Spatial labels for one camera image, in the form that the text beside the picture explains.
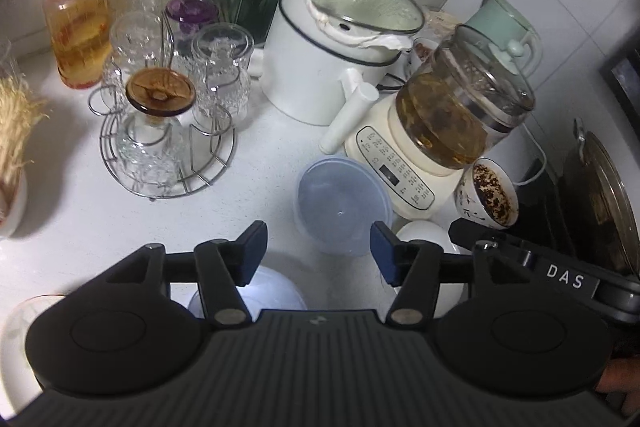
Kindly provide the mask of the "white leaf-pattern plate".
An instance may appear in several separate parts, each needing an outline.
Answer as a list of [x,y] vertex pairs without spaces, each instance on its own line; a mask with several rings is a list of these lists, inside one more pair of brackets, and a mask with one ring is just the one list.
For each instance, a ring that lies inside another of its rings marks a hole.
[[62,295],[42,295],[18,305],[1,329],[1,416],[20,413],[42,392],[27,360],[25,341],[35,319],[63,299]]

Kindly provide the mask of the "white small bowl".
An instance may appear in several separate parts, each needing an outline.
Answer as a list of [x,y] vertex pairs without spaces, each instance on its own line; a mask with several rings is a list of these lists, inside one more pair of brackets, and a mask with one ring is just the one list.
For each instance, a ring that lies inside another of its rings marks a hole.
[[[431,271],[435,269],[435,259],[442,260],[444,254],[460,255],[460,249],[451,243],[448,233],[436,223],[426,220],[411,221],[404,225],[396,233],[398,239],[404,243],[431,243],[427,248],[430,254]],[[438,298],[434,309],[435,319],[443,317],[463,299],[466,289],[465,283],[444,283],[442,281],[442,269],[437,270],[439,283]]]

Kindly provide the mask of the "black induction cooker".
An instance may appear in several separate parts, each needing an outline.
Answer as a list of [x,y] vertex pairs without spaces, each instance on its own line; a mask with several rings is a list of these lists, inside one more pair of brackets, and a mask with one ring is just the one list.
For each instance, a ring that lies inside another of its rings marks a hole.
[[511,231],[521,239],[594,265],[577,256],[576,243],[568,231],[563,205],[562,176],[553,181],[545,173],[533,183],[516,189],[516,195],[518,195],[520,202],[520,217]]

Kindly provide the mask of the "hand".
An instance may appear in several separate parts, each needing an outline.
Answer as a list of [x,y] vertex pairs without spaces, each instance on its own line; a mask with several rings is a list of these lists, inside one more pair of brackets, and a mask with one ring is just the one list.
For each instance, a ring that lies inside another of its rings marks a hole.
[[623,412],[627,416],[634,415],[640,407],[640,360],[632,358],[609,361],[598,382],[597,391],[624,393],[626,399]]

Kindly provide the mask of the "bowl of dried chili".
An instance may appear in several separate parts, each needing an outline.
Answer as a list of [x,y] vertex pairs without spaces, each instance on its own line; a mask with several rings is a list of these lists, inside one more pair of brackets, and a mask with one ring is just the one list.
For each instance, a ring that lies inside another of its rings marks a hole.
[[454,190],[459,215],[495,230],[512,227],[518,220],[518,195],[511,179],[489,158],[478,158],[465,170]]

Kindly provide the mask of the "translucent plastic container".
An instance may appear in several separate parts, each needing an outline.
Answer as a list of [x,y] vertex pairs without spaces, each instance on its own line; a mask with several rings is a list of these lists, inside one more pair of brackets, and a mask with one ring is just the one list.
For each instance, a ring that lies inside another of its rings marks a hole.
[[293,211],[300,234],[320,253],[334,256],[369,254],[371,225],[393,223],[390,195],[378,176],[341,156],[323,157],[299,173]]

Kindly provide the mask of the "cream kettle base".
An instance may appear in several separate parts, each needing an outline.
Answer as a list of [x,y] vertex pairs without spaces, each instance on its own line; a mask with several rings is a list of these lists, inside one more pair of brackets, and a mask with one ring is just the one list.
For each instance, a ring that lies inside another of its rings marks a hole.
[[345,140],[349,158],[368,166],[385,186],[393,210],[409,221],[427,220],[454,193],[463,171],[425,156],[401,126],[395,98],[376,102]]

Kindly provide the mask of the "steel pot lid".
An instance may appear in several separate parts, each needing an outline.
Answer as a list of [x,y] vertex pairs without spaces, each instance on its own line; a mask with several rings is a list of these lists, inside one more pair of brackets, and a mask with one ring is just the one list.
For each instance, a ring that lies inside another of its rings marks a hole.
[[563,167],[565,222],[577,256],[625,277],[639,277],[639,232],[631,203],[608,151],[581,119]]

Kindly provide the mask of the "glass health kettle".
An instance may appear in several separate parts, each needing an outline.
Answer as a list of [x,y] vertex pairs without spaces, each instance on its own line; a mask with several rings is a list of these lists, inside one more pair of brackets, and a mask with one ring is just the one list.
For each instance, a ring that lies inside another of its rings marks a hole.
[[459,25],[395,98],[402,129],[437,165],[473,164],[535,108],[535,97],[509,53]]

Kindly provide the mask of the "white bowl with vegetables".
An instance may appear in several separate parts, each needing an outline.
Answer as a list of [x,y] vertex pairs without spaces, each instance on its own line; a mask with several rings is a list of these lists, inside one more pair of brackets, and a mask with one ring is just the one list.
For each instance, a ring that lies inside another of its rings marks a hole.
[[28,183],[24,169],[21,170],[20,181],[11,198],[11,202],[1,199],[1,239],[9,239],[20,226],[27,206]]

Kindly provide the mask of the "white electric cooking pot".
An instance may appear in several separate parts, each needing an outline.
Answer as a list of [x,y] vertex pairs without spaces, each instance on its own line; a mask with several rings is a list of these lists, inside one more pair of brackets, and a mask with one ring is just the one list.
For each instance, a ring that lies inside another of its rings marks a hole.
[[413,0],[280,0],[248,71],[280,112],[328,127],[359,86],[380,83],[423,25]]

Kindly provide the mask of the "purple glass cup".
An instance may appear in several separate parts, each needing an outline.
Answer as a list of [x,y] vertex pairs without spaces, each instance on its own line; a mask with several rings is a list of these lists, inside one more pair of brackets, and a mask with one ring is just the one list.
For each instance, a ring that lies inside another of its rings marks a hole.
[[219,9],[214,0],[170,0],[165,15],[175,35],[192,36],[203,26],[217,23]]

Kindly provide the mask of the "mint electric kettle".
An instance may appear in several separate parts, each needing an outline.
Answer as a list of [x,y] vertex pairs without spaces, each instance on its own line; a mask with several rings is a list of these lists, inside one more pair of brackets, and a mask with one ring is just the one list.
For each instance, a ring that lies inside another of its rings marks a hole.
[[501,57],[508,58],[524,77],[533,75],[540,65],[544,55],[540,35],[506,0],[482,0],[465,25],[491,40]]

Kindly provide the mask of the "red-lid plastic jar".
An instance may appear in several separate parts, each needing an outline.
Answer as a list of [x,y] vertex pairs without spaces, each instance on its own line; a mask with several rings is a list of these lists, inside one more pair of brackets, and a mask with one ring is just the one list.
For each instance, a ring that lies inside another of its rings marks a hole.
[[112,0],[43,0],[58,75],[65,86],[95,86],[111,52]]

